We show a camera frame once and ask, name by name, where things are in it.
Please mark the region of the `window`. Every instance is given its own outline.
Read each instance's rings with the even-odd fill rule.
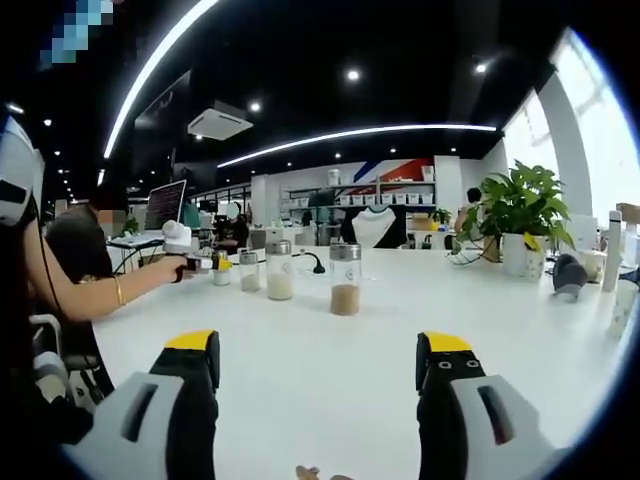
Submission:
[[[606,73],[588,47],[568,32],[552,58],[578,119],[589,167],[593,215],[608,225],[616,203],[640,204],[640,166],[632,125]]]

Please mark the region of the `hand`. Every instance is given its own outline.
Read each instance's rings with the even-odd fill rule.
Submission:
[[[178,278],[177,270],[180,267],[187,266],[187,259],[180,255],[167,255],[162,257],[159,261],[154,263],[156,265],[160,275],[165,279],[166,283],[173,283]]]

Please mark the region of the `green leaves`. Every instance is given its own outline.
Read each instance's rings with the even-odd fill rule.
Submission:
[[[560,198],[562,185],[553,171],[541,165],[527,167],[516,160],[508,176],[493,173],[483,180],[480,188],[484,213],[478,215],[477,209],[469,209],[460,239],[468,239],[476,226],[485,236],[529,232],[573,246],[573,239],[561,222],[569,218],[568,208]]]

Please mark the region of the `yellow object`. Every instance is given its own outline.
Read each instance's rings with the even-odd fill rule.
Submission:
[[[124,299],[122,298],[122,287],[120,286],[120,280],[118,280],[118,277],[113,277],[113,279],[116,281],[116,292],[118,293],[118,304],[122,307],[125,305],[125,303],[124,303]]]
[[[189,332],[172,340],[169,340],[164,348],[175,348],[178,350],[204,350],[207,346],[207,339],[215,333],[215,330],[201,330],[199,332]]]
[[[530,233],[525,232],[524,243],[527,247],[529,247],[534,252],[539,252],[540,250],[542,250],[540,248],[540,245],[538,245],[538,242],[536,241],[535,237]]]
[[[471,350],[471,345],[455,335],[438,332],[422,332],[427,339],[431,352],[463,352]]]
[[[226,258],[221,258],[218,263],[218,270],[230,270],[231,269],[231,260],[227,260]]]

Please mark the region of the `white bottle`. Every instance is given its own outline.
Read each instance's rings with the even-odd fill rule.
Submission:
[[[609,244],[607,247],[607,263],[604,267],[602,291],[612,292],[618,281],[622,241],[622,213],[618,210],[609,212]]]

